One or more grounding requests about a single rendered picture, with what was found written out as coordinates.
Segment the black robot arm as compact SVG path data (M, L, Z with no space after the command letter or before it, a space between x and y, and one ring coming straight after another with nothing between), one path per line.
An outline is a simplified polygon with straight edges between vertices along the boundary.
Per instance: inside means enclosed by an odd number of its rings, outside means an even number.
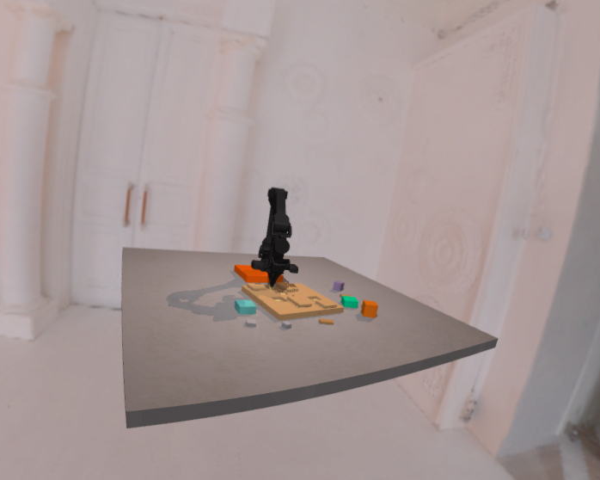
M290 259L284 259L282 255L290 249L290 244L286 238L291 238L292 234L291 223L285 213L287 193L288 191L285 191L284 188L275 187L269 188L267 192L271 208L266 237L262 241L258 257L261 258L263 263L267 263L272 267L273 272L284 272L285 268L290 267ZM269 258L270 249L276 250L279 256L272 254Z

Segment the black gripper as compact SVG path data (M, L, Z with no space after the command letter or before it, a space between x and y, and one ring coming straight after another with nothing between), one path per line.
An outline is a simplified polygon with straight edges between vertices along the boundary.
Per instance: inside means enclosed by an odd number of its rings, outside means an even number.
M270 256L272 254L275 254L275 256L279 256L279 253L276 250L270 249L270 251L269 251L269 258L270 258ZM252 269L255 269L255 270L261 270L262 268L264 268L264 270L268 274L268 278L269 278L269 282L270 282L270 287L273 287L274 284L275 284L275 282L276 282L276 280L278 279L278 277L281 274L284 274L284 272L273 272L272 271L272 267L270 267L267 263L263 263L262 261L252 260L250 267ZM290 264L290 267L289 268L285 268L285 270L289 270L291 273L294 273L294 274L298 273L298 267L295 264Z

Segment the green square block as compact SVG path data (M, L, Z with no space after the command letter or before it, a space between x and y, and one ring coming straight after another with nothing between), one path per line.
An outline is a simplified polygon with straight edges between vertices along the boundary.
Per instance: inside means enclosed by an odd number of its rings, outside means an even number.
M341 295L340 302L342 303L342 305L344 307L355 308L355 309L358 308L358 301L355 297Z

